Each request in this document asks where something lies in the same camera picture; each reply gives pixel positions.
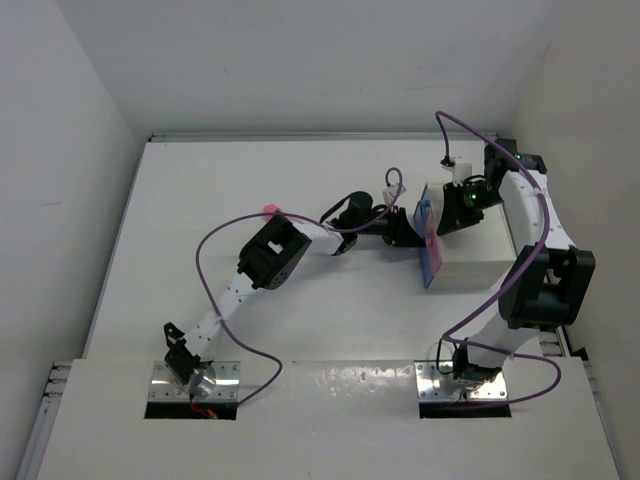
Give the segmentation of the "purple bottom drawer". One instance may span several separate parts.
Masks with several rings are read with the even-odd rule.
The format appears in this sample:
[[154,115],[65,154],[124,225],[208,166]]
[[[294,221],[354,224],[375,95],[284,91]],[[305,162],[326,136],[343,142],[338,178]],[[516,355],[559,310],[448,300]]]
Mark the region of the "purple bottom drawer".
[[437,274],[433,275],[429,267],[427,254],[426,254],[424,227],[420,228],[419,230],[417,230],[415,227],[414,229],[424,239],[424,245],[421,248],[419,248],[419,258],[421,263],[421,271],[422,271],[424,288],[428,289]]

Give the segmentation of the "blue drawer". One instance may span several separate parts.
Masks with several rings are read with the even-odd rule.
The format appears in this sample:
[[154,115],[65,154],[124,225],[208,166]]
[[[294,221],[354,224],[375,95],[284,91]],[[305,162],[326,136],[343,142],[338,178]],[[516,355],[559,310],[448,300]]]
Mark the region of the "blue drawer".
[[413,214],[413,223],[417,230],[424,227],[430,212],[431,198],[429,194],[429,184],[425,183]]

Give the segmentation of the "pink drawer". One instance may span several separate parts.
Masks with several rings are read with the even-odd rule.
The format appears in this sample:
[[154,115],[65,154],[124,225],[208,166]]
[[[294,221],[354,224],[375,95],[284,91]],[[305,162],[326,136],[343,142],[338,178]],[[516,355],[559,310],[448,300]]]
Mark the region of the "pink drawer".
[[437,227],[433,211],[429,208],[424,220],[426,254],[431,273],[436,275],[442,265],[442,256],[439,247]]

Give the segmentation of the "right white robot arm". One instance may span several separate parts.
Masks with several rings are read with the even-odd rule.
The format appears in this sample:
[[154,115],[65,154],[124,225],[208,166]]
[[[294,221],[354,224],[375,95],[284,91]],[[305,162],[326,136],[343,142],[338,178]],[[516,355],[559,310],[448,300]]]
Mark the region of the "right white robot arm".
[[439,237],[479,224],[491,207],[504,209],[516,260],[497,300],[498,311],[476,334],[455,344],[451,375],[479,385],[493,380],[506,359],[536,332],[571,325],[596,267],[563,228],[539,155],[521,153],[513,139],[484,148],[484,173],[443,188]]

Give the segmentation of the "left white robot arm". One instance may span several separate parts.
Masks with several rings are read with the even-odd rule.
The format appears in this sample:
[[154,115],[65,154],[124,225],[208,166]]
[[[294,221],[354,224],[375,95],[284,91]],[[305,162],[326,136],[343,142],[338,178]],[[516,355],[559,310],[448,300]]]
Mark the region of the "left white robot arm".
[[364,191],[344,197],[319,222],[286,215],[277,208],[261,216],[266,223],[241,248],[236,273],[213,311],[186,333],[172,323],[164,325],[165,364],[182,385],[188,385],[197,370],[213,361],[212,345],[220,322],[231,319],[257,291],[283,286],[305,254],[340,256],[356,245],[360,235],[379,236],[391,247],[424,245],[405,208],[392,203],[376,205]]

